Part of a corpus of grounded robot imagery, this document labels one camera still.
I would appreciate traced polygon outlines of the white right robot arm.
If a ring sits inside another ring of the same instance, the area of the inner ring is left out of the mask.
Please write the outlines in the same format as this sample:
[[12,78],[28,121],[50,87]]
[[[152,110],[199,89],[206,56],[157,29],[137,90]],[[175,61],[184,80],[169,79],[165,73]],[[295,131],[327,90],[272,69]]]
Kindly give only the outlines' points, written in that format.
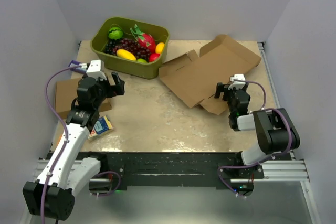
[[246,178],[253,167],[277,156],[287,154],[300,146],[300,136],[284,108],[265,108],[248,111],[250,95],[247,93],[250,81],[234,80],[232,84],[218,83],[214,98],[220,95],[229,108],[229,126],[232,130],[256,132],[257,144],[238,154],[234,169],[239,178]]

